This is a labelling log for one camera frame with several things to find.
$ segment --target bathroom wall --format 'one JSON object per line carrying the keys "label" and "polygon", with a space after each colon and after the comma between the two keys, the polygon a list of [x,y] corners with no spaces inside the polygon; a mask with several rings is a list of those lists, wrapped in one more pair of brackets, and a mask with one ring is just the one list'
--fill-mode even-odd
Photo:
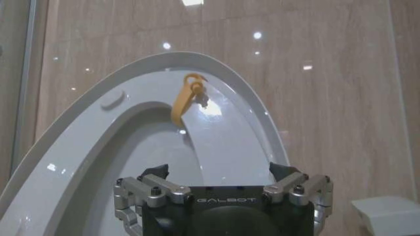
{"label": "bathroom wall", "polygon": [[420,1],[391,0],[391,12],[415,180],[420,190]]}
{"label": "bathroom wall", "polygon": [[28,0],[0,0],[0,192],[11,170]]}
{"label": "bathroom wall", "polygon": [[107,74],[166,51],[240,73],[292,165],[331,176],[324,235],[364,234],[351,200],[415,198],[388,1],[50,0],[36,136]]}

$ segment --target metal bracket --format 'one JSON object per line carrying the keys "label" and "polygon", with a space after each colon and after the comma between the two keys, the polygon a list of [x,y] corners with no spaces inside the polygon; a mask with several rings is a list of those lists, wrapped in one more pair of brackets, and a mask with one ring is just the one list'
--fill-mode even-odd
{"label": "metal bracket", "polygon": [[303,185],[290,189],[290,201],[296,206],[314,203],[315,206],[315,235],[324,229],[326,219],[332,213],[334,183],[328,176],[316,175]]}
{"label": "metal bracket", "polygon": [[131,236],[143,236],[143,228],[138,222],[142,207],[146,204],[148,207],[164,206],[167,197],[176,204],[184,204],[194,199],[190,187],[176,185],[154,174],[139,179],[127,177],[118,180],[114,186],[115,216],[123,220],[126,232]]}
{"label": "metal bracket", "polygon": [[292,173],[272,185],[264,186],[263,194],[271,199],[271,203],[283,201],[283,196],[295,185],[302,184],[307,180],[306,175],[300,172]]}

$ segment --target toilet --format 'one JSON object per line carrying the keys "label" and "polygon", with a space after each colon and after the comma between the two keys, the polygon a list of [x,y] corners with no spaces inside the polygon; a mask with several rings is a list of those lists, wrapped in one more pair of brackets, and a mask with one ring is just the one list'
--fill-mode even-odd
{"label": "toilet", "polygon": [[[206,78],[171,121],[187,74]],[[290,165],[266,106],[239,74],[192,52],[150,56],[83,95],[46,131],[0,197],[2,236],[127,235],[115,217],[114,184],[168,164],[188,186],[267,185],[270,162]]]}

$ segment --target yellow hook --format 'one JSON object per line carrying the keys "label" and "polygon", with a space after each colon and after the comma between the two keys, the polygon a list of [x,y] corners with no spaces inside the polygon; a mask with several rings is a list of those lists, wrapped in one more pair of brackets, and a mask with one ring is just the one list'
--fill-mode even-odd
{"label": "yellow hook", "polygon": [[[195,79],[192,83],[188,83],[190,78]],[[184,127],[182,116],[191,105],[192,98],[204,93],[203,81],[206,79],[198,73],[191,73],[184,77],[184,86],[176,97],[171,112],[172,122],[182,128]]]}

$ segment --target toilet seat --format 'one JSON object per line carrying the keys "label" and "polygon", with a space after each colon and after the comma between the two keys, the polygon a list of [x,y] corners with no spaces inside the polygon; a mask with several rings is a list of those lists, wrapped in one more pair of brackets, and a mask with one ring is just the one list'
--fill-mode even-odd
{"label": "toilet seat", "polygon": [[[227,66],[202,54],[182,52],[151,56],[104,79],[43,135],[0,198],[0,235],[55,234],[59,225],[63,225],[60,222],[68,204],[72,204],[75,193],[80,192],[87,172],[100,161],[100,153],[110,148],[119,130],[124,129],[127,122],[136,123],[132,119],[140,118],[139,114],[150,111],[155,115],[159,112],[164,114],[170,110],[183,77],[191,72],[203,74],[208,80],[210,100],[206,108],[194,103],[183,116],[186,130],[176,132],[183,140],[187,137],[186,142],[179,142],[174,132],[159,133],[156,141],[138,150],[147,156],[131,156],[118,175],[140,174],[146,168],[172,161],[174,165],[184,165],[172,169],[170,164],[168,179],[191,181],[178,181],[180,184],[260,185],[271,182],[268,162],[288,165],[288,159],[272,119],[244,80]],[[171,141],[160,142],[170,136],[186,151],[167,158],[176,153],[174,149],[162,154],[156,154],[156,150],[171,147]],[[196,156],[196,166],[187,157],[191,155]],[[111,232],[114,225],[110,225],[107,213],[104,216],[102,220],[98,219],[100,216],[88,217],[88,226],[82,229],[86,235],[124,232],[119,222],[115,222],[118,231]]]}

